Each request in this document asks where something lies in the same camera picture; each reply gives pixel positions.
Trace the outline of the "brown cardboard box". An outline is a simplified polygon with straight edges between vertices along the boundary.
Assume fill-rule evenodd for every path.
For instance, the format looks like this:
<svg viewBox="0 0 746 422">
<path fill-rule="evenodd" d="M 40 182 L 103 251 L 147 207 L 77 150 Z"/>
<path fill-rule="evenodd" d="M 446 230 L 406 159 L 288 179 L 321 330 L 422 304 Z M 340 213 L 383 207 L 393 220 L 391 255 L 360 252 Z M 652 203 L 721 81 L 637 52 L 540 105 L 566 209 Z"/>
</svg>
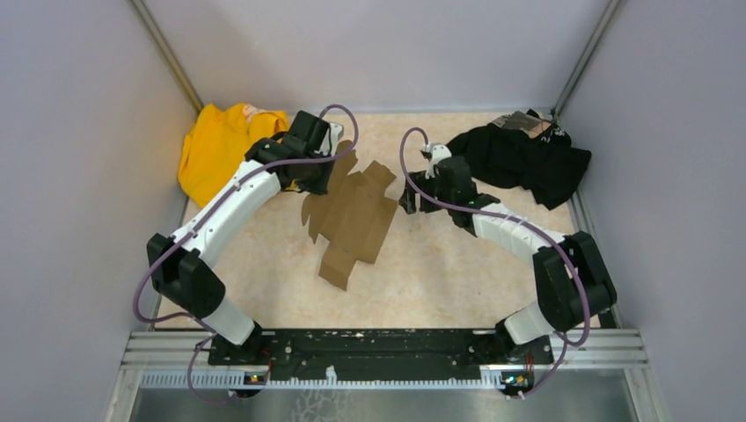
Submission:
<svg viewBox="0 0 746 422">
<path fill-rule="evenodd" d="M 389 232 L 398 202 L 386 195 L 397 179 L 385 165 L 373 160 L 357 171 L 353 150 L 333 163 L 327 194 L 309 194 L 301 221 L 312 242 L 327 240 L 318 276 L 346 291 L 357 263 L 373 265 Z"/>
</svg>

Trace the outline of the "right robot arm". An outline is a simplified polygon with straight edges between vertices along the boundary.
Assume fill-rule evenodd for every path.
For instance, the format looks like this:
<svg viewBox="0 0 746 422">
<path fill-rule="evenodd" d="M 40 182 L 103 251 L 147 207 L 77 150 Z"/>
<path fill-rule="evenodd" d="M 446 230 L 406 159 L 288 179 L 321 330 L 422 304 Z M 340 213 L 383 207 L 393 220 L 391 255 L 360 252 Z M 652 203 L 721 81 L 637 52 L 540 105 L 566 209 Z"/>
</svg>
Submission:
<svg viewBox="0 0 746 422">
<path fill-rule="evenodd" d="M 399 204 L 409 215 L 444 209 L 455 226 L 498 244 L 530 266 L 536 300 L 496 325 L 495 350 L 506 362 L 518 362 L 531 341 L 586 324 L 618 301 L 589 233 L 543 228 L 494 196 L 480 193 L 460 156 L 442 158 L 425 171 L 408 172 Z"/>
</svg>

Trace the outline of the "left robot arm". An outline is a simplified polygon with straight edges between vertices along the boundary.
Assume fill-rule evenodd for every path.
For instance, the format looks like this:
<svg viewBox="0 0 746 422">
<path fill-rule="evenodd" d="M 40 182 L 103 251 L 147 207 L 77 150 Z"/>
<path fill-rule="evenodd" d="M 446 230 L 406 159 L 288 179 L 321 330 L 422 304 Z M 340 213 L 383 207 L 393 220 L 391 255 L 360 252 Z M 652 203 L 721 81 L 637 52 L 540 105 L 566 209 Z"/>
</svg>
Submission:
<svg viewBox="0 0 746 422">
<path fill-rule="evenodd" d="M 231 239 L 260 207 L 291 186 L 325 194 L 344 135 L 340 123 L 299 112 L 289 129 L 262 138 L 218 194 L 171 235 L 147 243 L 145 279 L 199 324 L 228 341 L 244 364 L 264 351 L 261 328 L 227 295 L 214 267 Z"/>
</svg>

